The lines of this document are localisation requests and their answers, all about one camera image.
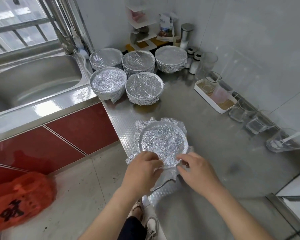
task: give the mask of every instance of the tile floor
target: tile floor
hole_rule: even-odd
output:
[[[56,201],[23,225],[2,232],[1,240],[78,239],[120,187],[127,169],[120,142],[99,150],[55,175]],[[151,205],[145,219],[155,215]],[[166,240],[159,226],[157,240]]]

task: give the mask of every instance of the forearm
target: forearm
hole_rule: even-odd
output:
[[[274,240],[223,186],[207,199],[219,212],[236,240]]]
[[[117,240],[137,199],[119,188],[79,240]]]

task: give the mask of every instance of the window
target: window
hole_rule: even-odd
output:
[[[38,0],[0,0],[0,54],[57,39]]]

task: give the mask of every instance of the cabinet door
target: cabinet door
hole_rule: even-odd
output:
[[[24,174],[26,173],[19,170],[0,167],[0,184],[11,182]]]
[[[46,126],[86,154],[119,140],[102,103],[52,121]]]
[[[43,174],[52,173],[84,156],[44,127],[0,142],[0,164]]]

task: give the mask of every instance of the stainless steel shaker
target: stainless steel shaker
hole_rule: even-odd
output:
[[[193,24],[182,24],[181,25],[181,44],[180,48],[186,49],[188,47],[188,43],[190,40],[190,35],[192,31],[195,29]]]

